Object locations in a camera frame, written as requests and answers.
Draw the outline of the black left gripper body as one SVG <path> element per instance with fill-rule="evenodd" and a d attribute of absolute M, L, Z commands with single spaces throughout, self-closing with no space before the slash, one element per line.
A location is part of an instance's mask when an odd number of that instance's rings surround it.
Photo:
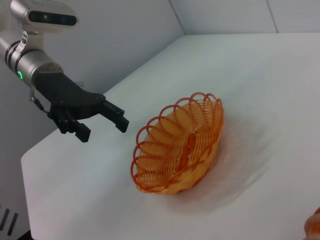
<path fill-rule="evenodd" d="M 99 113 L 106 97 L 82 89 L 62 72 L 40 72 L 35 89 L 49 102 L 49 116 L 83 120 Z"/>

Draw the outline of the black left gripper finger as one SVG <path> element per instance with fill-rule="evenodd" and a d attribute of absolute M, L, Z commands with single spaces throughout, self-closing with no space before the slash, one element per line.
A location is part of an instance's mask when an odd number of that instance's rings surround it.
<path fill-rule="evenodd" d="M 122 133 L 125 133 L 129 126 L 129 120 L 124 117 L 125 111 L 105 100 L 99 110 L 99 113 L 113 122 L 115 127 Z"/>
<path fill-rule="evenodd" d="M 81 142 L 88 142 L 91 130 L 84 123 L 78 122 L 69 110 L 58 110 L 52 112 L 51 119 L 62 134 L 75 133 L 75 136 Z"/>

